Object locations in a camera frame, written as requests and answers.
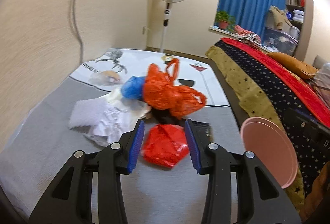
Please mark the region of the blue plastic bag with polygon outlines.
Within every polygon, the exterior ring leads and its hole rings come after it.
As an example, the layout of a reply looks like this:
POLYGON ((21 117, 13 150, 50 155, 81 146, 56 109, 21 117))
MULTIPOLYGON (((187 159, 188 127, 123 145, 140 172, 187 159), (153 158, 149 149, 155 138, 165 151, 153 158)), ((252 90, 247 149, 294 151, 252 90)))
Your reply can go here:
POLYGON ((127 99, 143 99, 144 83, 145 77, 131 77, 120 89, 122 96, 127 99))

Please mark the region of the clear plastic storage box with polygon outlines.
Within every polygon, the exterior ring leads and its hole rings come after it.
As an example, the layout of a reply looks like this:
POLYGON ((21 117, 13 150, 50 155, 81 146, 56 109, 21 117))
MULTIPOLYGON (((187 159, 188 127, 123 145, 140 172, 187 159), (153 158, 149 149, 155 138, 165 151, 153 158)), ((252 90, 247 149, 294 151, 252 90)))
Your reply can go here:
POLYGON ((298 47, 298 41, 286 32, 265 27, 262 47, 269 53, 285 53, 293 56, 298 47))

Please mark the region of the potted green plant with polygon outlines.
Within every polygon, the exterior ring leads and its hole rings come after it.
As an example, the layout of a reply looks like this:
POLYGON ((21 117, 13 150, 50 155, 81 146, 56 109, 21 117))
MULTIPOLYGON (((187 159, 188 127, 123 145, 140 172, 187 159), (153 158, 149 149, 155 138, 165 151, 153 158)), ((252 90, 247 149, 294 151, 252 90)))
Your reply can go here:
POLYGON ((218 11, 215 16, 215 22, 218 24, 220 29, 229 32, 233 32, 236 25, 235 17, 229 15, 226 11, 218 11))

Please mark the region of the clear wrapper with orange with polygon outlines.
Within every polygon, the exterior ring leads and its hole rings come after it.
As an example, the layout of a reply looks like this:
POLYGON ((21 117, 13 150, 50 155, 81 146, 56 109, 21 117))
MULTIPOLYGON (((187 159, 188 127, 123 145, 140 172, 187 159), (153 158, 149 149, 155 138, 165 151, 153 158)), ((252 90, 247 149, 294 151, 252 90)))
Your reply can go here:
POLYGON ((91 84, 95 85, 115 85, 115 84, 121 84, 121 77, 118 75, 118 73, 112 71, 112 70, 106 70, 103 72, 93 73, 90 78, 89 82, 91 84))

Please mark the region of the black snack wrapper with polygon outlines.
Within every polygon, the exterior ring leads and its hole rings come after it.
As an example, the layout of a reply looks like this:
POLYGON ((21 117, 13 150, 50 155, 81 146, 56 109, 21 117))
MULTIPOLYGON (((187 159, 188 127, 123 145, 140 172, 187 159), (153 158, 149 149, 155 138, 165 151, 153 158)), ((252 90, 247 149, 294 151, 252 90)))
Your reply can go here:
MULTIPOLYGON (((169 110, 157 110, 155 108, 151 109, 152 116, 158 121, 158 123, 163 125, 178 125, 184 127, 185 119, 178 119, 170 114, 169 110)), ((213 134, 211 130, 211 125, 205 122, 193 121, 193 125, 198 131, 203 131, 207 135, 210 141, 213 141, 213 134)))

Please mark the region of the brown bookshelf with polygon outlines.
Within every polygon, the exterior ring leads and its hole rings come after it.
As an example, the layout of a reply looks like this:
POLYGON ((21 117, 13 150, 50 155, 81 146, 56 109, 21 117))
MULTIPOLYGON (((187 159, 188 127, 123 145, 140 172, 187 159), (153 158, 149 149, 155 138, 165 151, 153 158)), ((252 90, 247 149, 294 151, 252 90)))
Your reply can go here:
POLYGON ((313 23, 312 0, 286 0, 286 9, 289 21, 300 33, 296 34, 298 45, 294 51, 294 56, 299 60, 304 60, 309 46, 313 23))

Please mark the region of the white paper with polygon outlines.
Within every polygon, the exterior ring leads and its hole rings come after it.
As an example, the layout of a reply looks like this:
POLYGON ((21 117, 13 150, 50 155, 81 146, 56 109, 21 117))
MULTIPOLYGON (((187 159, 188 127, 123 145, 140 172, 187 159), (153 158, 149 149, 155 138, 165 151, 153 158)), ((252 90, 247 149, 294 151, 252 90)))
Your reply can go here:
POLYGON ((121 135, 133 131, 137 120, 145 118, 151 110, 145 102, 127 99, 116 88, 109 94, 75 103, 68 127, 82 129, 86 138, 106 147, 118 142, 121 135))

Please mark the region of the yellow star bed skirt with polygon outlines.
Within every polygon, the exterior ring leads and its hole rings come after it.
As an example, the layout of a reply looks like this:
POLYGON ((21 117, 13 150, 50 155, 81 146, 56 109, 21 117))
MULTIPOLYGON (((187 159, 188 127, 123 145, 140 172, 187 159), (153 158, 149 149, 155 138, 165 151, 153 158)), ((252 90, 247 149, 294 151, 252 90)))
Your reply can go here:
POLYGON ((249 54, 230 45, 211 46, 206 56, 213 60, 239 99, 239 105, 250 117, 262 117, 282 129, 292 143, 298 159, 298 172, 294 182, 285 189, 297 211, 308 195, 309 183, 304 179, 304 150, 308 148, 306 136, 293 125, 284 123, 284 114, 291 105, 302 105, 294 92, 266 66, 249 54))

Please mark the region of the red floral blanket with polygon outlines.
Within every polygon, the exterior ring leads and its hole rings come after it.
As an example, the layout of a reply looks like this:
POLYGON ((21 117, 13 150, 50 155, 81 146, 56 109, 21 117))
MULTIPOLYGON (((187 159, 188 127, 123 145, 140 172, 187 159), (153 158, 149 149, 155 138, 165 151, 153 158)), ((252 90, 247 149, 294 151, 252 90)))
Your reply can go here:
POLYGON ((221 40, 232 47, 236 47, 247 53, 253 59, 258 60, 271 72, 273 72, 283 83, 285 83, 290 90, 302 101, 308 110, 318 119, 323 125, 329 127, 329 109, 321 101, 320 97, 313 91, 313 89, 295 74, 289 72, 286 68, 278 62, 267 56, 265 53, 253 49, 247 44, 239 42, 231 38, 221 38, 221 40))

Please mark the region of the orange plastic bag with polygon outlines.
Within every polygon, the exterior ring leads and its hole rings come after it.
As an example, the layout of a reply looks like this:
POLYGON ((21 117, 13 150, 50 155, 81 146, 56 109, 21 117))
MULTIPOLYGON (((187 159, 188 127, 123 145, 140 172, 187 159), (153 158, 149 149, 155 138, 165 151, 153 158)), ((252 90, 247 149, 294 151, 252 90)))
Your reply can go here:
POLYGON ((171 116, 182 118, 206 105, 206 96, 186 86, 174 85, 178 76, 180 62, 173 58, 164 72, 159 66, 150 64, 143 86, 143 99, 152 108, 169 110, 171 116))

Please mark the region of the black white striped cloth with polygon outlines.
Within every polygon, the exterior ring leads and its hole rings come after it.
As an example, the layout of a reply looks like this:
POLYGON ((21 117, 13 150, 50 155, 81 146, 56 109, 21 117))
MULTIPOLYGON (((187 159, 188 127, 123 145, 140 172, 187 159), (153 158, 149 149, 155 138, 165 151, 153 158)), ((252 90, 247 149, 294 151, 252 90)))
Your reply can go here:
POLYGON ((255 33, 238 35, 237 40, 255 49, 259 49, 261 47, 261 38, 255 33))

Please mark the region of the beige jacket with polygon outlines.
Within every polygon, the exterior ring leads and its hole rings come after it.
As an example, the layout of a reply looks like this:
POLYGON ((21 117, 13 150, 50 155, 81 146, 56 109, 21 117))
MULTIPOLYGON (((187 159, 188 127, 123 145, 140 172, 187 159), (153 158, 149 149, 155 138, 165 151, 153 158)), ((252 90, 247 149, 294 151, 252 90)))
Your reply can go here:
POLYGON ((270 6, 266 20, 266 27, 289 33, 292 24, 288 20, 285 11, 280 10, 276 6, 270 6))

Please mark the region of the pink plastic trash bin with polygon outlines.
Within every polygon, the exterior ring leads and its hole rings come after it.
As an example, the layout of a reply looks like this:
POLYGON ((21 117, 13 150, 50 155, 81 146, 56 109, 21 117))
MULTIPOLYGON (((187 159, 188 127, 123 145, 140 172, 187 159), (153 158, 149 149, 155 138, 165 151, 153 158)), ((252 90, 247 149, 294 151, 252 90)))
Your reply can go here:
POLYGON ((254 152, 283 189, 289 187, 298 172, 294 147, 286 133, 270 120, 250 117, 240 127, 247 151, 254 152))

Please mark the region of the orange brown cushion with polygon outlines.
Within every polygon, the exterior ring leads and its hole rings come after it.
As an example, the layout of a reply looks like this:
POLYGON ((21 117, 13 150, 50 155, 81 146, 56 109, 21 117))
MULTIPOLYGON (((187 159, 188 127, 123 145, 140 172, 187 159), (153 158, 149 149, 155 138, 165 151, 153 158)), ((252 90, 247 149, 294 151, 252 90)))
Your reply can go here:
POLYGON ((312 79, 318 69, 285 53, 268 53, 268 56, 304 80, 312 79))

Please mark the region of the red plastic bag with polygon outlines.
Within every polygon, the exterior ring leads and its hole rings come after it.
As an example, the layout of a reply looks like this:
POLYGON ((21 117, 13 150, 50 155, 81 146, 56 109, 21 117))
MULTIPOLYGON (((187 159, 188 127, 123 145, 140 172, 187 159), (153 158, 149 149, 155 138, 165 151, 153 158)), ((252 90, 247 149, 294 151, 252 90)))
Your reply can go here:
POLYGON ((155 125, 149 130, 141 149, 145 161, 169 169, 188 153, 184 128, 178 125, 155 125))

